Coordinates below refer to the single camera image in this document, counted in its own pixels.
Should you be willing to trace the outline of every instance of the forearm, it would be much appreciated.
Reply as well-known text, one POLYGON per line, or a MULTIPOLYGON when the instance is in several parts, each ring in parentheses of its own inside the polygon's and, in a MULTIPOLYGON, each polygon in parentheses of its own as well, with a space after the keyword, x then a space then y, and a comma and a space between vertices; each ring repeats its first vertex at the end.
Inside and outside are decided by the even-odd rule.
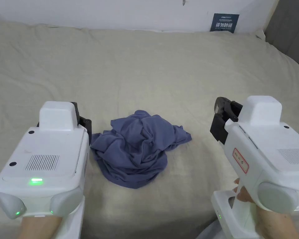
POLYGON ((18 239, 51 239, 57 231, 61 217, 24 217, 18 239))
POLYGON ((299 239, 290 215, 257 207, 257 231, 265 239, 299 239))

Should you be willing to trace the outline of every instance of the green led light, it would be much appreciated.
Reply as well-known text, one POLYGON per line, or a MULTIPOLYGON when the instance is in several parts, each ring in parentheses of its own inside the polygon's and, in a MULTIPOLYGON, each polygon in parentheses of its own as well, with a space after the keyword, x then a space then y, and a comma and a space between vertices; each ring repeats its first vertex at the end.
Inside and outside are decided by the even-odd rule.
POLYGON ((43 184, 42 178, 32 178, 31 181, 29 182, 29 185, 41 185, 41 184, 43 184))
POLYGON ((41 182, 42 178, 31 178, 32 182, 41 182))

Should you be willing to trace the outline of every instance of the white wall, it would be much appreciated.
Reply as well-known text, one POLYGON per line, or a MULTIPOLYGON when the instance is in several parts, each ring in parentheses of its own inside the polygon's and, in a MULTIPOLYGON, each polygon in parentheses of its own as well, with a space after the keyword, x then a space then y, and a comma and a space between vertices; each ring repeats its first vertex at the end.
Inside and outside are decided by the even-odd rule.
POLYGON ((214 13, 240 14, 236 31, 264 28, 277 0, 0 0, 7 21, 94 29, 209 31, 214 13))

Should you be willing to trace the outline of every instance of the gray side panel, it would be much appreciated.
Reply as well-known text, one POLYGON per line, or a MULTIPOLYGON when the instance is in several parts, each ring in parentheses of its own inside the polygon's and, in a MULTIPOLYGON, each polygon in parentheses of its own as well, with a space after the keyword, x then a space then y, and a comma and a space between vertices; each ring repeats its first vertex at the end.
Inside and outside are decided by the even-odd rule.
POLYGON ((299 64, 299 0, 280 0, 265 34, 267 42, 299 64))

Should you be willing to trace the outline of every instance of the mattress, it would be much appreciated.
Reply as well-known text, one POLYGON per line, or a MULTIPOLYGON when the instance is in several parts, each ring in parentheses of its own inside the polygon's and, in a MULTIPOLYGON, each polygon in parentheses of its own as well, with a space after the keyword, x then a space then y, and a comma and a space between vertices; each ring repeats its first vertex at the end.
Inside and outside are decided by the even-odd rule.
MULTIPOLYGON (((94 133, 137 109, 158 114, 193 140, 139 189, 107 181, 91 158, 82 238, 195 238, 216 218, 213 191, 237 177, 209 132, 215 99, 249 95, 275 97, 299 132, 299 65, 255 34, 0 23, 0 171, 45 101, 77 102, 94 133)), ((19 224, 0 208, 0 238, 19 224)))

